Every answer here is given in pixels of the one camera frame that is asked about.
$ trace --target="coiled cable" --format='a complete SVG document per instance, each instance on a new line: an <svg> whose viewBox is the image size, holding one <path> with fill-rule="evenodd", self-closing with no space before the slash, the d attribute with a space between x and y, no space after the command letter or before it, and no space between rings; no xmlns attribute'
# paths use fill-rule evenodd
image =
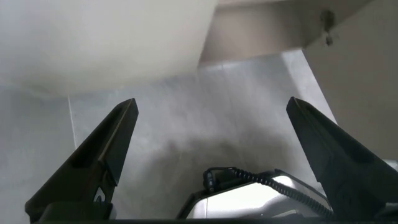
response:
<svg viewBox="0 0 398 224"><path fill-rule="evenodd" d="M321 203L312 199L308 195L305 195L305 194L299 192L296 189L293 189L284 184L274 181L272 178L269 178L269 177L266 177L263 175L259 175L259 174L253 174L253 173L250 173L250 172L247 172L245 170L241 170L241 169L238 169L235 167L230 167L228 169L232 170L234 172L235 176L238 178L248 180L251 182L256 182L256 183L259 183L262 185L266 185L266 186L271 187L272 189L276 190L278 193L285 195L293 200L296 200L296 201L306 205L308 208L311 208L311 210L313 210L315 213L317 213L321 217L324 217L328 220L331 220L334 217L333 212L331 210L327 209Z"/></svg>

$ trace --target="black cable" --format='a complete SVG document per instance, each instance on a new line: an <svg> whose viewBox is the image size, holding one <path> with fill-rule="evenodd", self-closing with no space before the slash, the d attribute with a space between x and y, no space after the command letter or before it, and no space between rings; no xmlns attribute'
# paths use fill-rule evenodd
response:
<svg viewBox="0 0 398 224"><path fill-rule="evenodd" d="M276 190L278 193L285 195L291 199L294 199L294 200L308 206L314 212L319 214L319 216L321 216L321 217L324 217L327 219L332 219L334 217L333 212L331 210L327 209L321 203L310 198L308 195L305 195L305 194L299 192L296 189L293 189L291 187L288 187L286 185L283 185L281 183L274 181L272 178L265 177L263 175L253 174L253 173L250 173L250 172L247 172L245 170L241 170L241 169L238 169L235 167L230 167L228 169L232 170L234 172L235 176L238 178L269 186L272 189Z"/></svg>

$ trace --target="grout line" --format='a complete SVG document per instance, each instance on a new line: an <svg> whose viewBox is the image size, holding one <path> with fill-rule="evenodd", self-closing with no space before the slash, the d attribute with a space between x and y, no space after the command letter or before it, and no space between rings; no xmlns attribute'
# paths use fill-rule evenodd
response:
<svg viewBox="0 0 398 224"><path fill-rule="evenodd" d="M70 106L69 95L68 95L68 104L69 104L70 121L72 122L73 142L75 143L75 150L76 150L77 149L77 143L76 143L76 135L75 135L75 125L73 124L72 107Z"/></svg>

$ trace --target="gray wall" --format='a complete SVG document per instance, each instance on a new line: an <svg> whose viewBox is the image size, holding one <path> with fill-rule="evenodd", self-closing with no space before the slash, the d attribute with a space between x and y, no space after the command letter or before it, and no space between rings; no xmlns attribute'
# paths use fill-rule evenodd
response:
<svg viewBox="0 0 398 224"><path fill-rule="evenodd" d="M209 167L279 168L316 180L286 113L291 96L333 115L301 50L201 67L145 85L70 97L80 144L118 103L139 116L114 204L119 218L174 218Z"/></svg>
<svg viewBox="0 0 398 224"><path fill-rule="evenodd" d="M215 12L201 63L275 54L304 43L295 1L222 6Z"/></svg>
<svg viewBox="0 0 398 224"><path fill-rule="evenodd" d="M0 217L28 223L25 202L75 148L68 100L38 100L2 87L0 105Z"/></svg>
<svg viewBox="0 0 398 224"><path fill-rule="evenodd" d="M335 13L336 24L359 11L372 0L297 0L296 9L300 18L304 45L308 45L322 34L320 15L322 10L330 9Z"/></svg>
<svg viewBox="0 0 398 224"><path fill-rule="evenodd" d="M304 54L337 123L382 159L398 159L398 1L375 0Z"/></svg>

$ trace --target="gray tile wall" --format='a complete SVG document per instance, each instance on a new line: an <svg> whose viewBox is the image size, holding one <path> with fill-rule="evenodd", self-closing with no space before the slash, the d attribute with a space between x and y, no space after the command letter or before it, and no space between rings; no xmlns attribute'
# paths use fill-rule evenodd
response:
<svg viewBox="0 0 398 224"><path fill-rule="evenodd" d="M118 218L173 218L211 166L283 169L316 185L285 112L291 96L333 119L301 50L70 97L79 145L119 102L140 115L114 204Z"/></svg>
<svg viewBox="0 0 398 224"><path fill-rule="evenodd" d="M128 98L140 115L113 199L118 218L173 218L211 166L279 168L316 185L285 112L291 96L333 119L299 50L69 99L0 88L0 217L27 223L25 202Z"/></svg>
<svg viewBox="0 0 398 224"><path fill-rule="evenodd" d="M28 223L25 202L73 152L68 99L0 88L0 217Z"/></svg>

